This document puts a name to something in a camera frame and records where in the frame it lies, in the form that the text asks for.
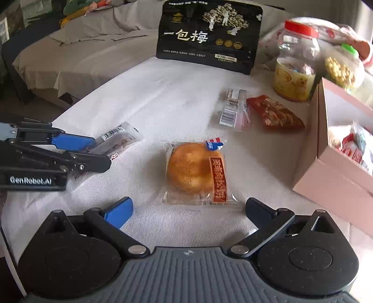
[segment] white tablecloth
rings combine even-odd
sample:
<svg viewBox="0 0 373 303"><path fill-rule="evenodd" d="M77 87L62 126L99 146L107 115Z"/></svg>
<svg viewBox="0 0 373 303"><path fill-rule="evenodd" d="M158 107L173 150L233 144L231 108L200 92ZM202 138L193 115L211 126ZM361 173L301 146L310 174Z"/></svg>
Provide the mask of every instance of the white tablecloth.
<svg viewBox="0 0 373 303"><path fill-rule="evenodd" d="M145 139L122 153L109 171L90 177L73 192L9 193L2 224L16 260L53 209L63 209L68 215L80 214L90 207L106 207L124 196L133 199L135 210L122 231L150 249L227 248L247 236L254 225L242 211L186 210L162 204L159 192L164 185L167 141L216 137L227 140L224 149L228 182L242 203L256 197L275 209L287 207L296 214L312 214L320 207L291 190L305 132L269 133L255 116L251 128L240 134L211 121L219 95L233 87L247 89L252 96L267 94L307 122L308 104L277 96L272 90L272 77L267 71L253 71L246 76L151 58L79 101L53 125L68 133L97 137L128 121ZM371 303L373 240L338 216L332 216L360 260L351 294L361 303Z"/></svg>

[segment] floor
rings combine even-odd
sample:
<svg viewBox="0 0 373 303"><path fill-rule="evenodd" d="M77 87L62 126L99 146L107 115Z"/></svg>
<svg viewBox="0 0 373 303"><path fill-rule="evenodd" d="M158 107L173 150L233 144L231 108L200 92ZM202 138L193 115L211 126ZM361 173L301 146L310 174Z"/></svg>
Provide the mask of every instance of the floor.
<svg viewBox="0 0 373 303"><path fill-rule="evenodd" d="M28 104L23 104L17 98L11 83L6 82L0 97L0 113L33 118L43 122L52 122L64 112L64 109L37 96Z"/></svg>

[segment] ribbed gray grip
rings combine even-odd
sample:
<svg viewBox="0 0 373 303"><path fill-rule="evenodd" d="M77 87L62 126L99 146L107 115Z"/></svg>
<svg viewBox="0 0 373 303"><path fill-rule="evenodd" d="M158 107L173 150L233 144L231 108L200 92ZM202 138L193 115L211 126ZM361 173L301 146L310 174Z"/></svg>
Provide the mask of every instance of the ribbed gray grip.
<svg viewBox="0 0 373 303"><path fill-rule="evenodd" d="M219 247L158 247L145 259L128 261L113 283L91 295L60 301L30 294L24 302L358 303L347 293L326 299L283 294L262 281L250 262L231 259Z"/></svg>

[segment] plastic bag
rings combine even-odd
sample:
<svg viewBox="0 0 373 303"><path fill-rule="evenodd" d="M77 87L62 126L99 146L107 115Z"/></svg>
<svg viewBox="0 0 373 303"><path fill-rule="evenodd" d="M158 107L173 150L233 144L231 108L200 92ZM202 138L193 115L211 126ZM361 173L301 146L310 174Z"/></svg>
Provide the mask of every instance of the plastic bag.
<svg viewBox="0 0 373 303"><path fill-rule="evenodd" d="M336 149L342 149L343 139L351 133L351 125L329 126L328 142L329 146L334 146Z"/></svg>
<svg viewBox="0 0 373 303"><path fill-rule="evenodd" d="M361 153L361 150L354 141L354 134L349 134L347 137L343 139L342 153L344 153L357 163L363 165L361 161L363 155Z"/></svg>
<svg viewBox="0 0 373 303"><path fill-rule="evenodd" d="M268 129L304 129L303 121L294 113L267 95L248 98L247 103L262 117L263 124Z"/></svg>
<svg viewBox="0 0 373 303"><path fill-rule="evenodd" d="M354 138L357 146L363 153L362 161L370 175L373 175L373 135L365 128L353 122Z"/></svg>
<svg viewBox="0 0 373 303"><path fill-rule="evenodd" d="M235 132L246 130L250 125L250 109L246 98L245 90L229 88L225 98L216 106L219 124L231 127Z"/></svg>
<svg viewBox="0 0 373 303"><path fill-rule="evenodd" d="M216 142L168 143L163 202L241 207L227 182L223 146L219 138Z"/></svg>
<svg viewBox="0 0 373 303"><path fill-rule="evenodd" d="M263 9L249 3L166 1L159 22L156 56L249 75L262 16Z"/></svg>
<svg viewBox="0 0 373 303"><path fill-rule="evenodd" d="M92 144L81 150L83 153L107 155L114 161L119 155L131 145L143 139L143 135L128 122L124 122L116 128L98 137ZM75 172L70 175L67 189L74 191L87 181L95 173Z"/></svg>

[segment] gold coin logo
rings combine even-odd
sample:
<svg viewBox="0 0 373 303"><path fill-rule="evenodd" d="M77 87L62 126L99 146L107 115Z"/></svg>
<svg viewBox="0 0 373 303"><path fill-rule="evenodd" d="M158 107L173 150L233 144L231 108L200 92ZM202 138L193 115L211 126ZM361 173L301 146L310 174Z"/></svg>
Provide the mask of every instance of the gold coin logo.
<svg viewBox="0 0 373 303"><path fill-rule="evenodd" d="M234 42L233 43L233 47L237 50L241 49L242 48L242 44L241 42Z"/></svg>
<svg viewBox="0 0 373 303"><path fill-rule="evenodd" d="M223 39L218 39L218 40L215 41L215 44L216 44L216 45L219 45L219 46L220 46L220 45L223 45L223 43L224 43L224 40L223 40Z"/></svg>
<svg viewBox="0 0 373 303"><path fill-rule="evenodd" d="M227 41L225 41L224 42L224 45L226 46L226 47L231 47L232 46L232 40L227 40Z"/></svg>

